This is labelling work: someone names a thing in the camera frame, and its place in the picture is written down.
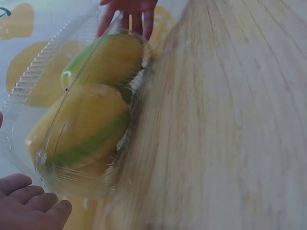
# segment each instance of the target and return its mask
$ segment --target green and yellow mango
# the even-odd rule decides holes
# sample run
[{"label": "green and yellow mango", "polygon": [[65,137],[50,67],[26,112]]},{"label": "green and yellow mango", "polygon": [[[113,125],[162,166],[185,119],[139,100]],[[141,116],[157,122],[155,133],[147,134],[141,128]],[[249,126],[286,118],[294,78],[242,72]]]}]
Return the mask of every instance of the green and yellow mango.
[{"label": "green and yellow mango", "polygon": [[89,57],[78,82],[115,86],[121,92],[142,68],[143,44],[129,34],[110,34],[96,39],[63,70],[61,85],[67,90]]},{"label": "green and yellow mango", "polygon": [[111,155],[129,126],[130,115],[115,88],[76,85],[49,108],[26,137],[25,146],[35,162],[36,152],[49,131],[46,166],[81,170]]}]

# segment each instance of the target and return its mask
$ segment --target hand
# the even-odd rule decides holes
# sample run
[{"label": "hand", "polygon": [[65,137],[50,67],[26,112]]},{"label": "hand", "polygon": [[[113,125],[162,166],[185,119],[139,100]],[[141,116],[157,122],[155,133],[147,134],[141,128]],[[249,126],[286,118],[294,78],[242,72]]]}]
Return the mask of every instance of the hand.
[{"label": "hand", "polygon": [[[3,116],[0,112],[0,127]],[[71,214],[67,200],[31,185],[30,177],[12,174],[0,178],[1,230],[62,230]]]},{"label": "hand", "polygon": [[[132,31],[149,40],[153,32],[154,9],[158,0],[101,0],[106,5],[105,14],[100,22],[97,36],[100,37],[109,27],[116,11],[123,12],[122,27],[129,29],[129,15],[132,16]],[[144,13],[144,30],[142,24]]]}]

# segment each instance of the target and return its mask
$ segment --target clear plastic lid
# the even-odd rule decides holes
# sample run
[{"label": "clear plastic lid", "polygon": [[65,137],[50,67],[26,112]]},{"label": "clear plastic lid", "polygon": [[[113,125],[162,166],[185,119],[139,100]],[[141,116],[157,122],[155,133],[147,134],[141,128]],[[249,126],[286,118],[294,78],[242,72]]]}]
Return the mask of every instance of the clear plastic lid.
[{"label": "clear plastic lid", "polygon": [[[4,155],[60,194],[98,198],[112,188],[152,59],[141,36],[121,29],[121,15],[95,40],[99,13],[95,6],[67,23],[1,108]],[[62,66],[51,83],[46,70]]]}]

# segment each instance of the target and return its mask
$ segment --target wood grain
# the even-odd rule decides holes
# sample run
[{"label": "wood grain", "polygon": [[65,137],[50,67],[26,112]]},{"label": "wood grain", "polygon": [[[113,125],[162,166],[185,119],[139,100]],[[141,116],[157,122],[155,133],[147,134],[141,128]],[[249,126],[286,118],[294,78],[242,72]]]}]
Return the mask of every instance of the wood grain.
[{"label": "wood grain", "polygon": [[307,229],[306,9],[190,0],[95,229]]}]

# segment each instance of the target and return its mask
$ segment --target plastic clamshell container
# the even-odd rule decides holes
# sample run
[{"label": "plastic clamshell container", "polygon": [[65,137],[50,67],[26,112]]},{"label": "plastic clamshell container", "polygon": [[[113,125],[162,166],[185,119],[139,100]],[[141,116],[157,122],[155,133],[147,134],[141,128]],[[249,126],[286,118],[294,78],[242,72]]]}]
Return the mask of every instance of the plastic clamshell container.
[{"label": "plastic clamshell container", "polygon": [[[113,187],[117,165],[133,132],[152,51],[120,27],[121,15],[95,40],[99,8],[69,22],[16,83],[1,108],[4,155],[36,184],[58,194],[100,198]],[[63,95],[33,107],[33,89],[69,42],[75,62],[63,70]]]}]

